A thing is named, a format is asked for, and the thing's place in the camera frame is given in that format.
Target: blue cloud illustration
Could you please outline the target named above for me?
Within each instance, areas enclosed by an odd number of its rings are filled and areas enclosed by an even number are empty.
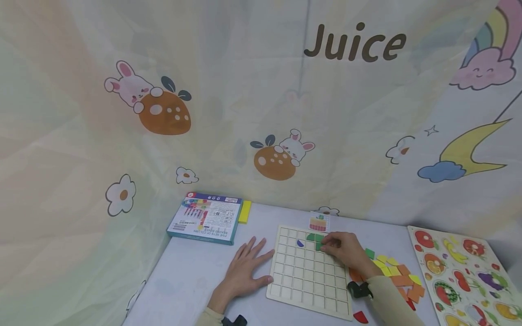
[[[417,175],[431,182],[439,183],[444,180],[457,180],[466,174],[462,165],[452,161],[437,162],[435,165],[425,166],[417,172]]]

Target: table surface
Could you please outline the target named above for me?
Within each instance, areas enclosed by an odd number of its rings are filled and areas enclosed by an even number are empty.
[[[188,326],[194,325],[206,307],[216,285],[222,280],[237,249],[252,236],[265,237],[267,244],[261,253],[276,243],[279,225],[307,228],[310,213],[281,207],[252,204],[247,224],[239,224],[234,245],[218,245],[197,240],[172,238],[153,270],[145,288],[129,312],[124,326]],[[394,257],[421,279],[421,270],[405,226],[365,220],[330,218],[331,231],[350,231],[357,234],[363,248],[376,255]],[[271,261],[263,264],[254,277],[269,274]],[[367,299],[354,299],[353,312],[360,310],[369,325],[384,324]],[[417,313],[427,325],[438,324],[429,295],[421,298]],[[243,315],[249,326],[258,325],[345,325],[346,320],[290,306],[266,298],[266,288],[239,298],[229,306],[230,320]]]

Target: cartoon bunny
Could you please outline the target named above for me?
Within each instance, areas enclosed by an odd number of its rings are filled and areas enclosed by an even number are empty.
[[[292,165],[299,166],[299,162],[309,152],[315,148],[312,142],[301,143],[301,132],[297,129],[290,130],[290,137],[283,140],[279,145],[274,146],[274,150],[278,153],[286,152],[292,158]]]
[[[161,88],[154,87],[142,77],[134,74],[134,70],[127,62],[118,61],[116,68],[122,77],[120,79],[107,78],[105,80],[105,90],[118,93],[120,98],[134,109],[135,113],[143,111],[144,106],[141,103],[141,99],[145,95],[150,93],[155,98],[163,95]]]

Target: beige sleeve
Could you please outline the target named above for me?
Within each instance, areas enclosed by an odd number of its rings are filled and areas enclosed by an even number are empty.
[[[196,326],[222,326],[223,318],[224,315],[220,315],[207,307],[199,316]]]
[[[404,301],[389,277],[374,276],[368,280],[373,308],[388,326],[423,326],[424,323]]]

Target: wrist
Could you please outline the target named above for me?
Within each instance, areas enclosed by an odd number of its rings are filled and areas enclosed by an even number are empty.
[[[224,315],[230,301],[234,298],[230,289],[223,283],[214,289],[207,307],[212,311]]]

